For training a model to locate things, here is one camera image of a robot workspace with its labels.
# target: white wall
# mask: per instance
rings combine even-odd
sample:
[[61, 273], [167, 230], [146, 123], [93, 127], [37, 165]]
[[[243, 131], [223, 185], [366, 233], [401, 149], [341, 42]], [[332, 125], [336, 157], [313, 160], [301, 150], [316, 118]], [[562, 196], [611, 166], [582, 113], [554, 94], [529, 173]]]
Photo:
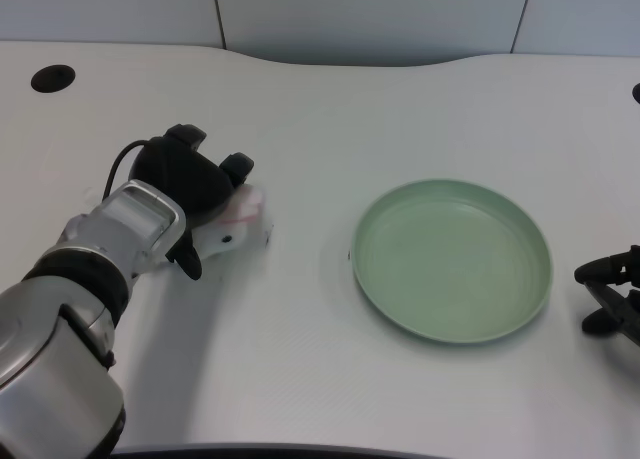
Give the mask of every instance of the white wall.
[[640, 0], [529, 0], [514, 52], [640, 55]]
[[283, 62], [413, 65], [509, 52], [525, 0], [219, 0], [228, 49]]
[[[426, 64], [509, 52], [525, 0], [219, 0], [228, 48], [286, 62]], [[222, 47], [215, 0], [0, 0], [0, 40]], [[528, 0], [520, 53], [640, 56], [640, 0]]]
[[214, 0], [0, 0], [0, 40], [221, 47]]

